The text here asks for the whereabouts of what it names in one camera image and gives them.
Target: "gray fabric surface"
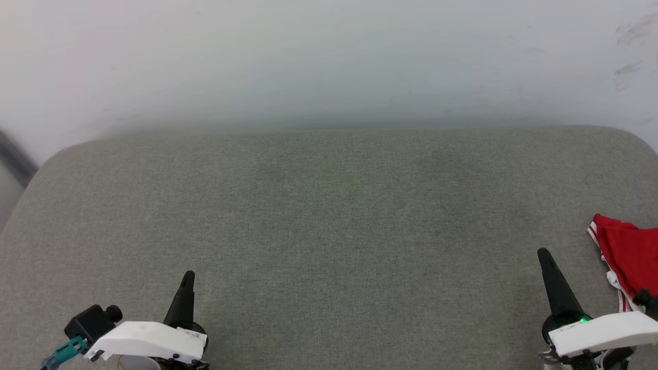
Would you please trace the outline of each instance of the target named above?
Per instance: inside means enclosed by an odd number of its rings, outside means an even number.
[[[192,269],[214,369],[540,369],[536,250],[588,313],[615,312],[586,227],[658,226],[657,184],[647,145],[598,127],[77,145],[0,236],[1,367],[37,369],[94,303],[161,321]]]

